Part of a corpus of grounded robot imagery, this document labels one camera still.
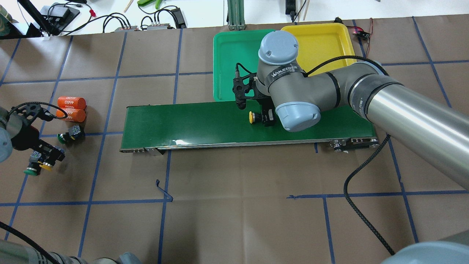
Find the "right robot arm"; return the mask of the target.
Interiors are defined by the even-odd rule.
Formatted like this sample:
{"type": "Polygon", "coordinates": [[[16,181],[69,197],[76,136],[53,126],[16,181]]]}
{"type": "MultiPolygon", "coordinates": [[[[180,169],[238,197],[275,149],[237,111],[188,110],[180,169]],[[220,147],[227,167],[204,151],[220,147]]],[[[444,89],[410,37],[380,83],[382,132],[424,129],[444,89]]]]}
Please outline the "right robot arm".
{"type": "Polygon", "coordinates": [[[233,88],[240,110],[247,93],[264,108],[260,120],[280,119],[288,132],[316,125],[321,112],[348,105],[464,189],[469,185],[468,116],[408,89],[382,65],[355,55],[322,62],[309,72],[298,64],[299,42],[290,32],[266,34],[258,50],[256,73],[240,76],[233,88]]]}

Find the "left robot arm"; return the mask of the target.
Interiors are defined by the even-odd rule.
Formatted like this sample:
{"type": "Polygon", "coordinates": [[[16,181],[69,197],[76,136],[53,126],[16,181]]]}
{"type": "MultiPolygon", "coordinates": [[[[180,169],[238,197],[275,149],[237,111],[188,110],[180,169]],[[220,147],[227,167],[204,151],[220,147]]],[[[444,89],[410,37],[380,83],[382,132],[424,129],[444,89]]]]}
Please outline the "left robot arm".
{"type": "Polygon", "coordinates": [[[41,154],[44,159],[42,164],[53,167],[57,161],[63,161],[65,154],[40,139],[40,132],[33,127],[34,121],[39,118],[43,121],[60,119],[42,105],[47,105],[60,110],[59,107],[45,102],[25,102],[10,110],[1,108],[1,128],[10,137],[11,146],[18,151],[32,149],[41,154]]]}

